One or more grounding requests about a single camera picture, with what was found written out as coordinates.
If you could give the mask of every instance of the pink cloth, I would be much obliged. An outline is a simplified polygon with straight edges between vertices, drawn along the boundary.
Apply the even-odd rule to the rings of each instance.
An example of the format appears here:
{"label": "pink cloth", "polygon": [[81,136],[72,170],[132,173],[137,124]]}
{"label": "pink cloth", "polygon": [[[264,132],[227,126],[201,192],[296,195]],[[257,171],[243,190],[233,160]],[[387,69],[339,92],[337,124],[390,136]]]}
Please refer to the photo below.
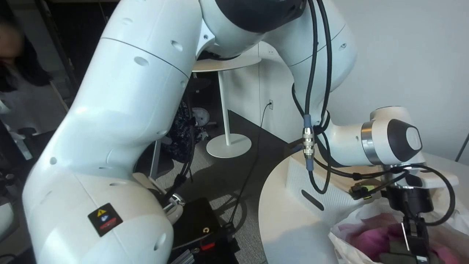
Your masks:
{"label": "pink cloth", "polygon": [[[372,227],[350,234],[349,242],[365,255],[368,255],[372,261],[380,261],[381,253],[390,252],[392,240],[402,237],[403,234],[400,224],[390,224],[386,227]],[[450,248],[438,243],[431,243],[431,249],[444,264],[460,264],[459,258]]]}

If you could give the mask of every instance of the white wall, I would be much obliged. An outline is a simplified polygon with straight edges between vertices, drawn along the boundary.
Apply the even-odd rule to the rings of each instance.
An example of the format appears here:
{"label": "white wall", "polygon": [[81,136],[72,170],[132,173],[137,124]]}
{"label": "white wall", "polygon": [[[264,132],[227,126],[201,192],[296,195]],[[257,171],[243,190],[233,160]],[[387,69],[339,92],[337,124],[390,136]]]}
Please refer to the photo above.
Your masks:
{"label": "white wall", "polygon": [[[334,121],[361,123],[377,107],[403,105],[421,129],[424,149],[455,160],[469,132],[469,1],[334,1],[358,44],[358,61],[330,99]],[[265,57],[255,67],[258,79],[252,67],[227,74],[227,82],[236,80],[227,85],[236,91],[230,108],[258,123],[274,96],[264,127],[290,142],[301,135],[292,76],[276,51],[258,51]]]}

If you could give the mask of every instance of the floor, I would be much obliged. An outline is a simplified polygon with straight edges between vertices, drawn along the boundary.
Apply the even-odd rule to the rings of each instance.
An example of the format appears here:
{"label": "floor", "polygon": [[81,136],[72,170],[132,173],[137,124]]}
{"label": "floor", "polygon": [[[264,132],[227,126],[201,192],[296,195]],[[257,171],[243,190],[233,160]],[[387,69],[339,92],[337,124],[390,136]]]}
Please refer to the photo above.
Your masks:
{"label": "floor", "polygon": [[[236,158],[219,160],[207,154],[207,140],[200,142],[191,165],[192,177],[183,184],[180,193],[186,201],[207,198],[216,214],[223,221],[227,221],[232,217],[236,196],[248,179],[235,215],[235,237],[241,248],[236,252],[236,258],[241,264],[264,264],[267,261],[258,228],[258,199],[268,173],[289,154],[290,148],[283,140],[233,113],[230,113],[230,123],[232,132],[243,133],[252,139],[251,149]],[[213,117],[207,133],[210,138],[223,133],[220,116],[216,114]],[[176,162],[173,170],[156,182],[160,186],[169,186],[179,167],[180,164]],[[28,234],[24,223],[19,221],[13,233],[0,243],[0,255],[18,253],[27,243]]]}

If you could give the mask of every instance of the white table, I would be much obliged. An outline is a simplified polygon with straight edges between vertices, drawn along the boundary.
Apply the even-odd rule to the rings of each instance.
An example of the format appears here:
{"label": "white table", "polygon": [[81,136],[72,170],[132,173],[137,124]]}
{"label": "white table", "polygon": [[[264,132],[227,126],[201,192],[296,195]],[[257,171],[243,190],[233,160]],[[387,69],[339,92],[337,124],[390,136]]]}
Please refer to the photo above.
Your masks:
{"label": "white table", "polygon": [[232,60],[200,60],[197,61],[192,72],[217,72],[219,74],[219,89],[223,113],[223,127],[224,135],[213,138],[207,143],[207,152],[217,158],[233,158],[249,151],[252,142],[248,136],[230,132],[229,113],[224,98],[224,83],[223,72],[233,70],[239,67],[246,67],[261,61],[261,57],[243,52]]}
{"label": "white table", "polygon": [[[469,167],[431,154],[424,154],[427,162],[446,173],[459,176],[457,198],[469,205]],[[353,201],[343,189],[353,180],[333,176],[326,195],[315,195],[307,177],[304,154],[296,152],[283,160],[268,176],[260,199],[260,230],[265,256],[270,264],[285,262],[337,262],[329,239],[333,224],[345,218],[361,202]],[[346,171],[372,171],[372,167],[342,168]],[[326,209],[320,211],[308,202],[301,189],[305,187]]]}

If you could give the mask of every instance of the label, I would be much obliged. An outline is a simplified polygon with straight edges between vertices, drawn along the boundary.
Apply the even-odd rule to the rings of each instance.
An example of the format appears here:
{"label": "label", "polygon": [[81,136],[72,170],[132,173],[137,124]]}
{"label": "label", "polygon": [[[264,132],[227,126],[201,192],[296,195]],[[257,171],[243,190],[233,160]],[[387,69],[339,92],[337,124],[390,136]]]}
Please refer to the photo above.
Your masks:
{"label": "label", "polygon": [[91,224],[95,227],[100,236],[104,236],[107,231],[113,230],[122,223],[120,215],[112,204],[104,204],[91,214],[88,214]]}

